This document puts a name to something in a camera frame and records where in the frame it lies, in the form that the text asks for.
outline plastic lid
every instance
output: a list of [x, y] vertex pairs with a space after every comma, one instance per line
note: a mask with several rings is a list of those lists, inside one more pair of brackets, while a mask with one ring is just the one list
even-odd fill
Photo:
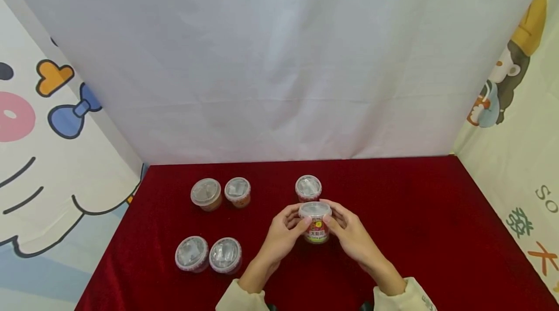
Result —
[[218, 273], [226, 274], [235, 269], [241, 257], [241, 245], [235, 238], [225, 237], [210, 250], [210, 265]]
[[225, 185], [224, 192], [229, 200], [239, 200], [250, 192], [250, 183], [245, 178], [233, 178]]
[[295, 192], [301, 197], [316, 197], [322, 192], [322, 184], [316, 176], [303, 175], [295, 182]]
[[221, 193], [221, 185], [217, 180], [205, 178], [192, 186], [190, 199], [199, 206], [212, 204]]
[[324, 215], [332, 215], [330, 205], [323, 202], [307, 202], [299, 207], [299, 217], [322, 218]]
[[196, 270], [208, 255], [208, 243], [199, 235], [186, 238], [177, 247], [175, 263], [181, 270]]

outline pink nose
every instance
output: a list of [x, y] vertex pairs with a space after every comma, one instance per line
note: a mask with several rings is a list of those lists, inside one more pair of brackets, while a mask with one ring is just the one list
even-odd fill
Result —
[[19, 95], [0, 91], [0, 142], [17, 141], [31, 133], [33, 107]]

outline plastic cup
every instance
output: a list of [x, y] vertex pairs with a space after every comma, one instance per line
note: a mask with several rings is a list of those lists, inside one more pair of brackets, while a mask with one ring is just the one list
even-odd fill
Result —
[[203, 211], [213, 212], [221, 205], [221, 185], [217, 180], [205, 178], [196, 182], [190, 191], [192, 203]]
[[305, 241], [320, 245], [328, 241], [330, 238], [330, 230], [323, 222], [325, 215], [332, 215], [330, 205], [322, 202], [308, 202], [299, 207], [299, 218], [304, 219], [307, 216], [312, 219], [309, 228], [305, 231]]
[[217, 273], [235, 274], [242, 263], [243, 252], [239, 241], [235, 238], [221, 238], [210, 249], [210, 266]]
[[180, 270], [201, 273], [209, 266], [208, 243], [199, 235], [186, 238], [175, 251], [175, 263]]
[[316, 176], [303, 175], [295, 182], [295, 192], [299, 202], [317, 201], [322, 193], [322, 183]]
[[250, 182], [245, 178], [233, 178], [225, 185], [224, 193], [236, 208], [244, 208], [250, 203]]

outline cuff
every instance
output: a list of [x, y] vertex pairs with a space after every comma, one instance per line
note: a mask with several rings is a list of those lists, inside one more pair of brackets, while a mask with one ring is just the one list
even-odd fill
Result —
[[437, 311], [437, 308], [415, 278], [404, 278], [407, 282], [404, 293], [387, 296], [378, 287], [373, 289], [375, 310], [387, 311]]
[[264, 303], [264, 291], [258, 294], [249, 294], [246, 290], [240, 288], [238, 281], [239, 279], [233, 279], [215, 307], [216, 311], [268, 311], [268, 307]]

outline wall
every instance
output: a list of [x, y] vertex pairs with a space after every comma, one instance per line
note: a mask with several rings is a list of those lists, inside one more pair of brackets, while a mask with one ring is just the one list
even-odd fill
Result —
[[25, 1], [151, 164], [448, 154], [530, 3]]
[[0, 0], [0, 310], [73, 310], [143, 165], [25, 3], [10, 2], [30, 31]]
[[559, 0], [533, 0], [455, 143], [460, 160], [557, 300], [558, 5]]

